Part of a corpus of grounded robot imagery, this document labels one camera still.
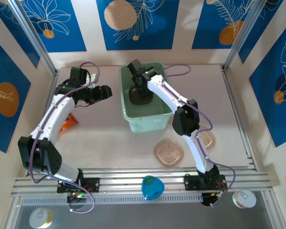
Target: metal extrusion bar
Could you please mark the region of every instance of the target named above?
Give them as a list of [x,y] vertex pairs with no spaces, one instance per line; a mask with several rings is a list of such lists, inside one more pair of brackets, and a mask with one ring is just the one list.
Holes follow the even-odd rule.
[[1,229],[14,229],[20,212],[22,197],[11,197],[8,204],[8,212],[2,221]]
[[244,24],[231,47],[231,51],[225,60],[224,70],[229,68],[234,58],[238,55],[266,2],[267,0],[254,0],[254,3],[244,21]]
[[261,193],[272,228],[286,229],[286,222],[278,205],[274,191],[262,191]]
[[[100,189],[99,194],[141,194],[141,184],[143,177],[153,175],[160,178],[165,184],[165,194],[172,193],[189,193],[184,188],[184,175],[197,175],[195,168],[176,168],[171,169],[84,169],[85,177],[99,177]],[[225,175],[227,183],[230,183],[233,174],[228,170],[221,170]],[[254,170],[236,169],[236,180],[231,191],[250,189],[252,191],[272,190],[267,173],[255,172]],[[58,195],[56,193],[57,181],[43,180],[41,183],[34,185],[29,177],[19,177],[16,179],[12,196],[18,195]]]
[[244,147],[246,149],[247,154],[251,157],[256,171],[259,171],[260,170],[260,166],[258,165],[258,163],[256,161],[256,158],[255,158],[255,155],[254,155],[254,153],[252,151],[252,147],[251,147],[251,143],[250,143],[249,137],[248,137],[248,135],[247,135],[247,133],[245,131],[245,128],[244,128],[244,125],[243,125],[240,113],[238,111],[237,102],[236,102],[236,100],[234,98],[233,88],[231,87],[230,80],[228,78],[228,75],[227,75],[226,71],[223,69],[223,67],[222,67],[222,74],[223,74],[225,86],[227,88],[227,92],[228,92],[228,95],[229,95],[229,98],[230,98],[230,102],[231,102],[231,105],[232,105],[232,109],[233,109],[234,116],[235,116],[235,119],[236,119],[236,122],[237,122],[239,133],[241,134],[241,138],[242,138]]
[[20,2],[18,0],[8,0],[8,3],[22,29],[24,30],[32,45],[34,46],[35,50],[37,51],[38,55],[43,59],[47,69],[55,77],[56,69],[54,67],[54,64],[50,59],[47,50],[41,42],[37,32],[35,31],[35,28],[32,25],[30,19],[22,8]]
[[52,84],[51,84],[51,88],[49,90],[49,94],[48,94],[48,98],[47,98],[47,102],[46,102],[46,106],[43,112],[43,115],[45,115],[51,105],[52,102],[52,98],[54,95],[54,91],[55,91],[55,87],[56,87],[56,83],[57,83],[58,77],[57,75],[53,78]]

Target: white wall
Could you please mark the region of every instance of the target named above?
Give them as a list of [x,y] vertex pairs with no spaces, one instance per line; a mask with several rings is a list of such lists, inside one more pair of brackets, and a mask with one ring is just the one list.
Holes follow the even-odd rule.
[[242,65],[237,57],[228,70],[245,129],[260,166],[270,176],[278,203],[286,220],[286,143],[275,148],[249,77],[286,28],[286,0]]
[[56,68],[79,66],[84,61],[100,66],[122,65],[135,59],[165,64],[223,64],[230,49],[192,50],[204,1],[180,0],[172,50],[106,51],[96,1],[72,0],[87,52],[57,52],[50,57]]
[[28,136],[41,120],[52,76],[42,61],[37,69],[31,64],[9,30],[0,19],[0,45],[31,82],[31,87],[20,114],[8,152],[0,151],[0,224],[6,212],[15,178],[22,168],[17,146],[21,136]]

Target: decorative wallpaper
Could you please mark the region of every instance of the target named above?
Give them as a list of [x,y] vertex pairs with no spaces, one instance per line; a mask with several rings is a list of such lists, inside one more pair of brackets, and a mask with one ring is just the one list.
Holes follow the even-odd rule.
[[171,49],[179,0],[97,0],[107,50]]
[[252,51],[258,39],[263,34],[264,30],[266,29],[267,25],[271,21],[272,17],[282,2],[283,0],[268,0],[266,2],[262,12],[260,13],[246,41],[238,53],[242,63],[246,61],[248,55]]
[[276,147],[286,142],[286,29],[250,76]]
[[0,0],[0,18],[28,56],[29,60],[35,68],[37,68],[40,57],[22,27],[19,25],[6,0]]
[[71,0],[23,0],[21,4],[48,52],[86,51]]
[[0,46],[0,151],[4,153],[10,145],[30,85]]
[[229,49],[254,0],[205,0],[192,49]]

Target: snack bag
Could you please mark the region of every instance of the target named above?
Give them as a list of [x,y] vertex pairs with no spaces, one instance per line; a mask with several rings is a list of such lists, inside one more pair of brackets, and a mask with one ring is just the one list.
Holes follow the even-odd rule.
[[69,128],[70,126],[73,126],[75,124],[78,124],[77,120],[74,118],[74,116],[70,113],[66,120],[64,121],[61,130],[59,131],[59,133],[67,128]]

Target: green plastic bin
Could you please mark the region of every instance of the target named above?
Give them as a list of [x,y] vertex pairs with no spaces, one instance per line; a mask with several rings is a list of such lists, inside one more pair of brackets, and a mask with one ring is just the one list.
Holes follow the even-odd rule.
[[[166,71],[163,71],[164,64],[161,62],[144,63],[143,66],[146,68],[154,67],[162,75],[166,75]],[[134,84],[127,65],[120,67],[119,76],[123,116],[128,121],[131,131],[138,133],[165,129],[173,115],[172,110],[156,94],[153,95],[153,100],[148,104],[136,105],[131,103],[128,92]]]

